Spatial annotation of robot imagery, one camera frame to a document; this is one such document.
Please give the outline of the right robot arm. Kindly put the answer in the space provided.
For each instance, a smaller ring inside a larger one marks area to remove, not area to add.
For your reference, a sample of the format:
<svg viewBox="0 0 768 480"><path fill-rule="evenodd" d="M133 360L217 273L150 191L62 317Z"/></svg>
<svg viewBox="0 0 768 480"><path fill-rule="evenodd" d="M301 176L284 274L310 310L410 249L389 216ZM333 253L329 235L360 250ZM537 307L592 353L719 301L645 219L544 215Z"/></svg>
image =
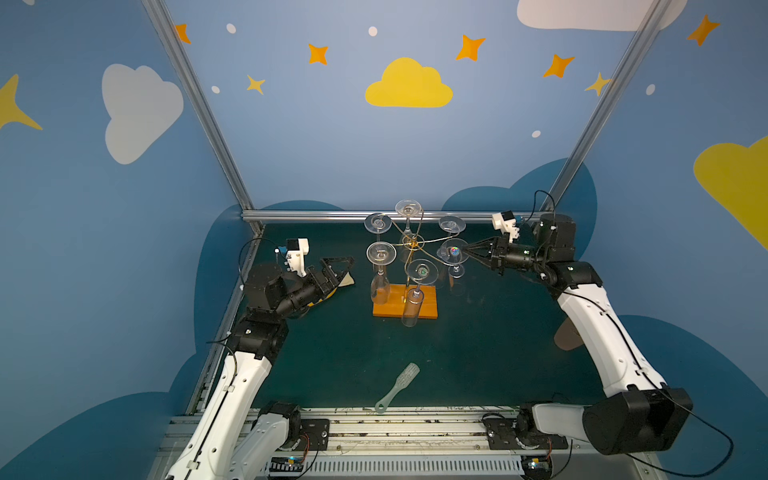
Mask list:
<svg viewBox="0 0 768 480"><path fill-rule="evenodd" d="M450 259L472 258L492 271L529 272L542 283L575 327L598 371L605 394L591 406L533 403L518 414L516 435L526 446L549 436L589 443L604 455L666 451L693 408L682 388L671 388L631 339L610 305L593 266L575 258L576 223L545 213L519 240L510 211L493 215L498 235L450 247Z"/></svg>

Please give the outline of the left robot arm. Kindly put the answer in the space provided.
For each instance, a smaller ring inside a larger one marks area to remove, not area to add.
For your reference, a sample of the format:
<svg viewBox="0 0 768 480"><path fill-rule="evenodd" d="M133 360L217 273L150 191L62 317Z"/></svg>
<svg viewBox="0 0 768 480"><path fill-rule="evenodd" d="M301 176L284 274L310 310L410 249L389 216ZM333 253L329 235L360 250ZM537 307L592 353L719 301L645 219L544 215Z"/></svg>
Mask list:
<svg viewBox="0 0 768 480"><path fill-rule="evenodd" d="M299 441L299 408L284 402L268 403L249 434L240 432L285 343L288 319L328 299L353 264L351 257L330 257L302 273L275 263L250 268L244 283L246 313L222 342L227 356L219 380L167 478L256 479L266 475L280 448Z"/></svg>

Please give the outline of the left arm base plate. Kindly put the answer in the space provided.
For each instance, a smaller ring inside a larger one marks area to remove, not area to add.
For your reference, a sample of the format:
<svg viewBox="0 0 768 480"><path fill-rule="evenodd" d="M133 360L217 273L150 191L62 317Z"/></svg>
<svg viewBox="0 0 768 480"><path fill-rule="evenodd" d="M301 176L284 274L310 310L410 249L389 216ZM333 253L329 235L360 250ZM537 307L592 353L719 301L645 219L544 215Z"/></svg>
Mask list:
<svg viewBox="0 0 768 480"><path fill-rule="evenodd" d="M303 419L292 425L284 448L288 451L326 451L330 440L328 419Z"/></svg>

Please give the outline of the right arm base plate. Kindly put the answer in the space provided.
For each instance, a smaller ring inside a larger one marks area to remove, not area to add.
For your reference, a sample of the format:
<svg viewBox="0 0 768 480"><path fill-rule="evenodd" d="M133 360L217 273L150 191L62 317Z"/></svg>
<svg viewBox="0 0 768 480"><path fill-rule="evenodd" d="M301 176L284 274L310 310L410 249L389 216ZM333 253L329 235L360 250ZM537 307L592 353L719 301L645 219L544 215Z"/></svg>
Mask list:
<svg viewBox="0 0 768 480"><path fill-rule="evenodd" d="M517 425L514 418L498 414L484 415L481 423L491 450L567 450L569 442L565 437L548 435Z"/></svg>

